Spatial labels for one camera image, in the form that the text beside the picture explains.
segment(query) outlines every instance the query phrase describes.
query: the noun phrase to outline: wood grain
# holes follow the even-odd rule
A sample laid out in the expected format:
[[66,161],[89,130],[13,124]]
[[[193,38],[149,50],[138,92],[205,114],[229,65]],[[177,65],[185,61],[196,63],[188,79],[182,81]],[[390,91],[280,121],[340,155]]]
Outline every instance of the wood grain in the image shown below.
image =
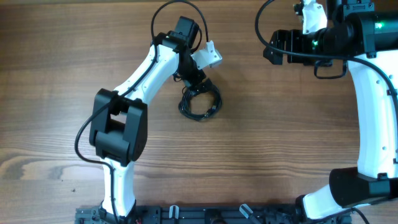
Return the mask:
[[[300,28],[291,9],[296,2],[269,6],[261,19],[264,37]],[[313,68],[265,60],[254,33],[262,1],[195,4],[224,57],[220,67],[205,70],[224,106],[209,121],[190,121],[177,109],[182,84],[166,82],[150,106],[148,143],[136,164],[138,203],[293,202],[327,184],[331,169],[355,166],[351,77],[317,80]],[[75,134],[96,92],[119,85],[146,56],[160,5],[0,7],[0,223],[73,223],[75,208],[102,200],[102,168],[77,158]],[[380,8],[391,6],[398,8],[394,2]],[[179,16],[203,26],[193,9],[175,4],[159,14],[155,32],[173,29]],[[205,110],[209,100],[195,99],[195,110]],[[96,158],[87,133],[80,148]],[[364,212],[371,223],[396,223],[396,203]]]

